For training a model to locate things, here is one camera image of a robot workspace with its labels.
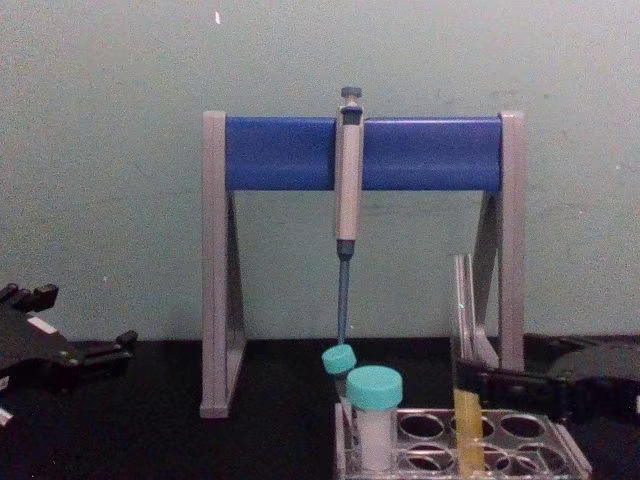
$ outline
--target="gray frame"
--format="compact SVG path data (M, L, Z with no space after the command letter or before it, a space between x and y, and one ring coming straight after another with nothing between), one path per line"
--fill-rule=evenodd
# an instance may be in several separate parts
M502 112L502 187L483 195L473 258L477 345L524 368L524 117ZM202 136L202 418L226 418L246 345L233 194L225 188L224 112L204 112ZM484 332L498 256L500 354Z

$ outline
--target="plastic lid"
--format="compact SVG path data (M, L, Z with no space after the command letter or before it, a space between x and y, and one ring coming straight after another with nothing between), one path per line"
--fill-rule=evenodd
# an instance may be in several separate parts
M362 96L362 89L358 87L344 87L340 91L340 96L343 98L349 96L360 98Z
M322 354L324 369L329 375L338 375L351 370L356 364L356 355L351 345L336 345Z
M347 398L361 410L386 410L402 401L402 376L388 367L360 367L347 375Z

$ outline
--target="black table surface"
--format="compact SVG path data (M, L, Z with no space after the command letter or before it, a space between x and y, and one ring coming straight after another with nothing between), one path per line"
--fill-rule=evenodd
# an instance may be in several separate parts
M448 339L353 340L359 359L397 369L401 407L451 408ZM322 479L333 473L336 400L320 355L330 340L250 342L231 416L202 420L199 342L141 342L124 377L69 395L0 397L0 479ZM527 339L527 368L559 352ZM640 478L640 429L571 426L594 479Z

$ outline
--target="black clamp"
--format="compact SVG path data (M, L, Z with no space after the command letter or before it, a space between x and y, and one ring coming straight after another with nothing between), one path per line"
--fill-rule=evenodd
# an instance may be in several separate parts
M81 349L55 327L28 313L51 308L57 295L58 287L52 284L33 292L13 283L0 290L2 394L20 388L68 391L121 375L133 357L138 334L132 330L114 342Z
M483 408L509 408L584 423L604 417L640 425L640 346L592 344L560 357L546 375L456 361L456 386Z

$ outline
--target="wall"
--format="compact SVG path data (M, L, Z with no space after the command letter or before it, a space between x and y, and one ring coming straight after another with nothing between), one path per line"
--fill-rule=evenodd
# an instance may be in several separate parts
M0 282L58 283L43 316L73 338L197 337L202 111L333 115L346 84L370 116L524 110L527 330L638 331L635 0L3 0L0 19ZM352 335L448 333L478 201L365 195ZM334 335L332 196L237 203L250 336Z

